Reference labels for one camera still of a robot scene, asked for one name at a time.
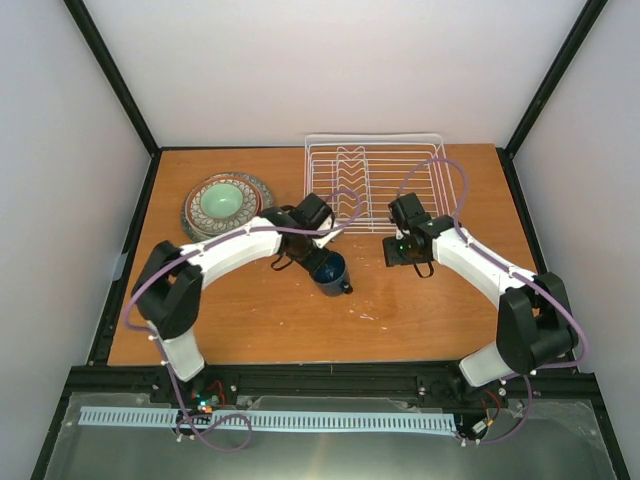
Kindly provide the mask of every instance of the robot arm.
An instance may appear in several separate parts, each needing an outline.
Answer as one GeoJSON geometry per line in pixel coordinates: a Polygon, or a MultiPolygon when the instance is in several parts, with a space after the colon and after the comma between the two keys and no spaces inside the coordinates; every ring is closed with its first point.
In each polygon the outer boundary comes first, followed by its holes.
{"type": "MultiPolygon", "coordinates": [[[[205,365],[193,332],[202,290],[236,268],[275,254],[287,255],[292,261],[314,273],[331,253],[325,245],[339,233],[334,231],[316,237],[282,234],[275,230],[253,231],[250,234],[244,232],[256,227],[276,226],[324,230],[333,223],[333,212],[329,206],[311,194],[295,208],[264,210],[246,225],[225,234],[229,236],[242,232],[242,235],[212,248],[205,250],[205,245],[210,240],[179,248],[169,242],[156,246],[134,286],[134,292],[168,262],[179,256],[193,255],[176,267],[171,275],[156,281],[138,301],[141,315],[156,332],[167,360],[180,380],[191,380],[205,365]]],[[[345,289],[346,293],[350,292],[351,287],[348,287],[345,289]]]]}
{"type": "Polygon", "coordinates": [[[526,375],[577,345],[576,332],[555,308],[533,289],[513,278],[517,272],[532,280],[569,310],[564,284],[553,273],[536,276],[517,267],[475,240],[462,228],[466,242],[455,230],[453,219],[432,219],[415,194],[399,197],[389,205],[398,234],[383,240],[387,266],[431,262],[451,268],[471,283],[498,310],[496,341],[462,359],[458,370],[472,388],[481,387],[511,373],[526,375]],[[499,268],[470,243],[504,265],[499,268]]]}

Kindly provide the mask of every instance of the wooden tabletop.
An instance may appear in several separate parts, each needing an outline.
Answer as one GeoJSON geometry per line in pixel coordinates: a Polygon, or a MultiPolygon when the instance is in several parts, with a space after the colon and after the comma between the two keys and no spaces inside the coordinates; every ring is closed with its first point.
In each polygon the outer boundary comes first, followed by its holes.
{"type": "MultiPolygon", "coordinates": [[[[493,145],[447,145],[471,190],[460,219],[471,233],[512,262],[533,261],[493,145]]],[[[224,171],[262,179],[276,204],[303,198],[302,148],[167,151],[140,237],[128,291],[153,247],[190,243],[180,208],[201,180],[224,171]]],[[[454,175],[454,188],[461,181],[454,175]]],[[[382,235],[343,234],[331,249],[347,260],[354,292],[326,297],[297,265],[282,272],[261,259],[225,275],[202,297],[195,325],[208,363],[302,363],[459,358],[495,340],[497,313],[465,280],[436,265],[430,279],[412,267],[386,268],[382,235]]],[[[135,323],[142,323],[137,310],[135,323]]],[[[160,361],[146,335],[118,325],[110,365],[160,361]]]]}

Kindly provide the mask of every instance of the plate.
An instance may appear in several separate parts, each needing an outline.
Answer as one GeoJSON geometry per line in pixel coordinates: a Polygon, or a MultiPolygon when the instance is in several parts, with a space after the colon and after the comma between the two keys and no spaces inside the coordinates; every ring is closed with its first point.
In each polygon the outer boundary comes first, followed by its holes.
{"type": "Polygon", "coordinates": [[[273,194],[256,177],[240,172],[219,173],[191,190],[180,220],[187,236],[201,242],[244,225],[271,206],[273,194]]]}

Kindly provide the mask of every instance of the purple cable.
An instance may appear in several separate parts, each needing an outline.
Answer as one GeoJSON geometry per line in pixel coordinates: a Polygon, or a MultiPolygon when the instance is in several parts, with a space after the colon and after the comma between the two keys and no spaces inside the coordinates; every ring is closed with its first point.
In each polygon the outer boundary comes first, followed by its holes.
{"type": "MultiPolygon", "coordinates": [[[[460,201],[458,202],[458,205],[456,207],[456,210],[453,212],[452,217],[453,217],[453,225],[454,225],[454,227],[456,229],[456,232],[458,232],[458,235],[460,236],[460,238],[466,243],[467,242],[467,236],[464,234],[464,232],[460,228],[460,222],[458,221],[458,216],[460,215],[460,210],[462,209],[462,206],[464,205],[464,202],[467,200],[467,196],[469,194],[469,179],[467,177],[467,173],[464,171],[464,168],[462,168],[462,165],[460,165],[457,162],[454,162],[453,160],[449,160],[448,158],[434,158],[432,160],[426,160],[424,162],[421,162],[418,165],[416,165],[415,167],[413,167],[409,171],[407,176],[405,177],[404,181],[402,182],[402,184],[398,188],[398,197],[402,194],[402,190],[404,189],[406,184],[409,182],[409,178],[411,177],[411,175],[414,174],[414,172],[416,172],[419,168],[421,168],[423,166],[429,165],[431,163],[436,163],[436,162],[441,162],[441,163],[446,163],[446,164],[452,165],[453,167],[456,168],[456,170],[458,170],[458,172],[460,172],[460,175],[462,176],[462,184],[463,184],[462,196],[460,197],[460,201]]],[[[507,265],[504,265],[500,260],[498,260],[497,258],[494,258],[492,255],[490,255],[489,253],[485,252],[483,249],[481,249],[480,247],[478,247],[474,243],[470,243],[469,247],[471,249],[473,249],[476,253],[478,253],[482,258],[484,258],[485,260],[493,263],[496,267],[498,267],[503,272],[509,273],[509,267],[507,265]]],[[[558,302],[555,298],[553,298],[549,293],[547,293],[542,287],[540,287],[536,283],[532,282],[531,280],[529,280],[528,278],[526,278],[523,275],[519,274],[518,272],[513,272],[512,276],[516,280],[519,280],[522,283],[524,283],[525,285],[527,285],[528,287],[530,287],[534,292],[536,292],[538,295],[540,295],[542,298],[544,298],[547,302],[549,302],[551,305],[553,305],[553,307],[558,312],[560,312],[560,314],[567,320],[569,325],[571,325],[571,327],[573,327],[573,329],[578,334],[578,338],[580,338],[580,343],[582,343],[582,353],[574,361],[572,361],[572,362],[561,362],[561,363],[549,363],[549,364],[546,364],[546,365],[542,365],[539,368],[540,369],[568,368],[568,367],[575,367],[575,366],[579,365],[580,363],[582,363],[589,356],[589,352],[591,351],[591,347],[589,345],[589,340],[587,339],[587,335],[584,333],[584,330],[582,329],[582,327],[580,327],[578,322],[573,318],[571,313],[569,313],[569,311],[567,311],[567,309],[564,308],[560,304],[560,302],[558,302]]]]}
{"type": "MultiPolygon", "coordinates": [[[[297,228],[287,228],[287,227],[255,227],[255,228],[251,228],[248,231],[246,230],[237,230],[237,231],[232,231],[229,232],[227,234],[224,235],[220,235],[216,238],[214,238],[213,240],[211,240],[209,243],[207,243],[203,250],[207,251],[213,247],[215,247],[216,245],[220,245],[223,242],[226,242],[227,240],[231,240],[232,238],[236,238],[239,237],[241,235],[249,235],[251,232],[280,232],[280,233],[301,233],[301,234],[305,234],[305,235],[326,235],[328,233],[332,233],[332,232],[337,232],[338,230],[342,230],[343,228],[347,227],[348,225],[351,225],[359,216],[362,210],[362,201],[360,200],[360,196],[353,190],[345,188],[345,189],[340,189],[337,190],[334,194],[338,194],[338,193],[345,193],[353,198],[355,198],[357,205],[356,205],[356,209],[353,212],[353,215],[349,218],[349,220],[347,220],[346,223],[340,224],[336,227],[333,228],[329,228],[326,230],[302,230],[302,229],[297,229],[297,228]]],[[[222,417],[220,419],[218,419],[215,423],[213,423],[212,425],[210,425],[206,430],[200,432],[197,427],[193,424],[193,418],[196,418],[197,416],[190,416],[189,415],[189,411],[187,410],[187,407],[184,403],[184,400],[182,398],[182,394],[180,393],[180,387],[178,386],[178,379],[176,377],[176,374],[173,370],[173,367],[168,363],[168,358],[164,352],[164,349],[162,348],[162,344],[160,343],[160,340],[157,338],[156,336],[156,332],[150,328],[150,327],[142,327],[142,326],[138,326],[138,325],[133,325],[131,323],[131,311],[133,310],[134,305],[138,302],[138,300],[140,299],[140,297],[144,294],[144,292],[146,292],[149,287],[151,287],[151,285],[153,285],[156,281],[158,281],[160,278],[164,277],[167,273],[169,273],[171,270],[173,270],[174,268],[176,268],[178,265],[186,262],[187,260],[189,260],[190,258],[195,257],[196,255],[200,255],[200,251],[199,250],[194,250],[192,252],[189,252],[188,254],[182,255],[180,257],[178,257],[177,259],[167,263],[164,267],[162,267],[160,270],[158,270],[157,272],[155,272],[153,275],[151,275],[151,277],[149,277],[141,286],[138,290],[135,291],[135,293],[133,295],[131,295],[131,299],[129,300],[129,302],[127,303],[127,305],[125,306],[125,308],[122,311],[122,319],[123,319],[123,323],[125,328],[135,331],[135,332],[142,332],[142,333],[147,333],[148,335],[150,335],[150,338],[153,340],[154,345],[156,346],[156,348],[158,349],[158,352],[160,353],[160,356],[162,357],[162,360],[164,362],[166,362],[167,365],[167,372],[169,373],[169,379],[171,380],[171,385],[173,387],[174,393],[176,395],[176,399],[178,401],[178,405],[180,406],[180,410],[182,412],[182,416],[183,419],[180,423],[178,423],[178,426],[180,426],[183,423],[187,423],[189,424],[189,426],[191,427],[191,430],[193,431],[193,433],[196,435],[196,437],[198,437],[199,440],[201,440],[205,445],[207,445],[209,448],[212,448],[213,450],[219,451],[219,452],[224,452],[224,453],[231,453],[231,452],[237,452],[238,450],[241,450],[243,448],[245,448],[249,442],[251,441],[251,437],[253,434],[253,429],[251,427],[251,422],[249,421],[249,419],[241,414],[238,413],[234,413],[234,414],[230,414],[227,415],[225,417],[222,417]],[[210,443],[205,437],[204,435],[211,432],[212,430],[214,430],[216,427],[218,427],[219,425],[221,425],[222,423],[226,422],[228,419],[230,418],[240,418],[243,422],[245,422],[247,424],[247,428],[248,428],[248,433],[247,433],[247,438],[245,439],[245,441],[239,445],[238,447],[234,447],[234,448],[224,448],[224,447],[220,447],[218,445],[214,445],[212,443],[210,443]]]]}
{"type": "MultiPolygon", "coordinates": [[[[505,433],[501,437],[494,438],[491,440],[480,440],[480,443],[478,445],[495,445],[497,443],[504,442],[505,440],[510,439],[516,433],[522,430],[522,427],[524,427],[524,424],[529,418],[529,415],[531,415],[531,410],[533,409],[533,391],[531,389],[531,382],[529,382],[529,377],[527,377],[526,375],[523,375],[522,379],[524,380],[524,383],[527,386],[527,400],[528,400],[527,410],[524,412],[522,419],[520,419],[520,421],[515,427],[513,427],[511,430],[509,430],[507,433],[505,433]]],[[[461,442],[466,441],[463,437],[460,436],[458,432],[456,432],[455,436],[461,442]]]]}

